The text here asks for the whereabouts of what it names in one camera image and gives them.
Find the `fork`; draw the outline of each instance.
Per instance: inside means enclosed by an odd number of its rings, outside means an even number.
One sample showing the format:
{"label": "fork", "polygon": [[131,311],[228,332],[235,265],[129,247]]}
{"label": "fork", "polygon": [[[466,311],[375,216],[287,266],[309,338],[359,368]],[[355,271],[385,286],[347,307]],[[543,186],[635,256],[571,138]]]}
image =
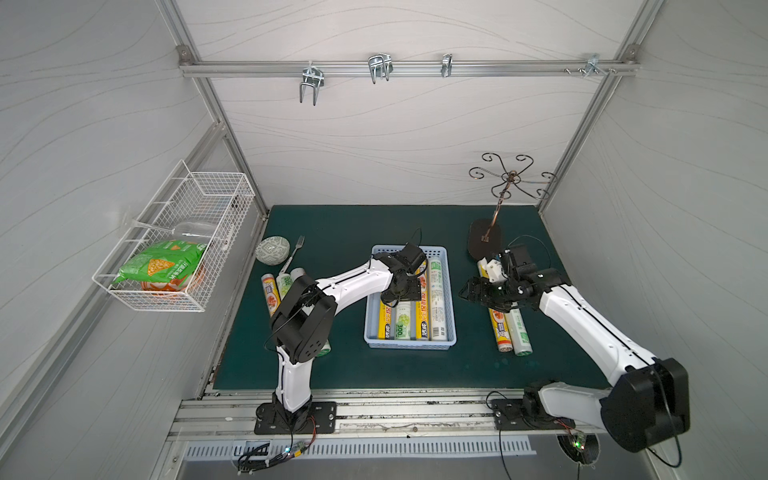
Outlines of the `fork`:
{"label": "fork", "polygon": [[296,242],[296,246],[293,248],[293,253],[290,254],[290,257],[288,257],[288,260],[286,260],[285,265],[283,265],[283,268],[280,269],[280,273],[278,273],[278,275],[283,275],[286,272],[286,270],[288,270],[290,261],[293,260],[293,256],[296,255],[296,251],[303,246],[304,246],[304,235],[299,237],[298,241]]}

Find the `white robotic arm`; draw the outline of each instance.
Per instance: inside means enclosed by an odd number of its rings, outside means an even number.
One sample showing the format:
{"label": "white robotic arm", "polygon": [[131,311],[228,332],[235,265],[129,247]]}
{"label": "white robotic arm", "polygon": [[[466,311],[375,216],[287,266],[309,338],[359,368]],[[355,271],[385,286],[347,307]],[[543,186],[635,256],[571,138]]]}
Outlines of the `white robotic arm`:
{"label": "white robotic arm", "polygon": [[[424,253],[413,245],[379,253],[340,275],[296,279],[271,319],[280,358],[273,404],[291,430],[306,421],[311,404],[312,361],[328,338],[333,317],[347,306],[382,292],[386,302],[418,300],[417,269]],[[659,360],[595,310],[568,278],[538,270],[524,246],[489,263],[491,279],[474,278],[459,296],[508,312],[527,303],[551,317],[597,363],[612,389],[586,389],[553,382],[535,392],[549,418],[568,418],[608,430],[637,452],[690,428],[687,373],[674,359]]]}

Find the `dark green table mat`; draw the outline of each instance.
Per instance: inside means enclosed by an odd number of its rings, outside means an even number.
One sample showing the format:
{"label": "dark green table mat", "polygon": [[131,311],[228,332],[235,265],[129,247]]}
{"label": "dark green table mat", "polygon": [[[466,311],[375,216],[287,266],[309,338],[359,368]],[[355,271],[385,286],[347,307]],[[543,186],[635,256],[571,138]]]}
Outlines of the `dark green table mat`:
{"label": "dark green table mat", "polygon": [[[533,353],[523,357],[500,353],[488,310],[458,297],[466,280],[478,273],[475,261],[467,253],[469,224],[492,213],[493,207],[436,205],[275,206],[264,237],[285,237],[293,249],[299,235],[304,235],[304,247],[296,254],[291,268],[301,266],[315,279],[334,276],[365,263],[376,244],[418,243],[419,234],[413,236],[418,227],[422,228],[421,245],[441,246],[448,251],[456,344],[446,351],[372,349],[363,339],[366,312],[363,299],[334,319],[329,337],[331,353],[315,359],[312,388],[521,388],[542,379],[607,387],[597,365],[554,320],[522,309]],[[505,242],[522,234],[537,237],[551,252],[552,266],[563,270],[534,207],[503,207],[498,222]],[[544,247],[530,238],[523,237],[520,242],[528,245],[533,261],[540,268],[547,266]],[[259,261],[253,266],[216,372],[216,389],[273,389],[276,386],[277,355],[263,348],[270,331],[261,276],[277,274],[281,266],[267,266]]]}

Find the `white wire basket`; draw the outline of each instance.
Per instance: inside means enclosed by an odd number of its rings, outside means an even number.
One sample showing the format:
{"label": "white wire basket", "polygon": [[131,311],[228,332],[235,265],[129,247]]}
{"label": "white wire basket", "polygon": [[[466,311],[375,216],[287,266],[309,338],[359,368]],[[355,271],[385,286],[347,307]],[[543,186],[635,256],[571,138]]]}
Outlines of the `white wire basket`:
{"label": "white wire basket", "polygon": [[[245,174],[193,172],[180,162],[144,208],[139,216],[142,221],[137,220],[123,236],[93,275],[93,281],[133,310],[204,312],[253,198]],[[112,283],[126,261],[153,243],[169,240],[167,230],[185,220],[216,225],[186,288],[177,292],[148,291],[134,280]]]}

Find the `green snack bag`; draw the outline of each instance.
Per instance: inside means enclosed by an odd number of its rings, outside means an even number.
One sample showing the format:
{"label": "green snack bag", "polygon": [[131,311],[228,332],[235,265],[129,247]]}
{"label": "green snack bag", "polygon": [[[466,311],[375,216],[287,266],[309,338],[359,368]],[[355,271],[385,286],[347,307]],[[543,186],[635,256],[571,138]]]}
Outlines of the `green snack bag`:
{"label": "green snack bag", "polygon": [[166,240],[154,243],[120,267],[118,278],[137,282],[170,282],[194,273],[203,257],[205,243]]}

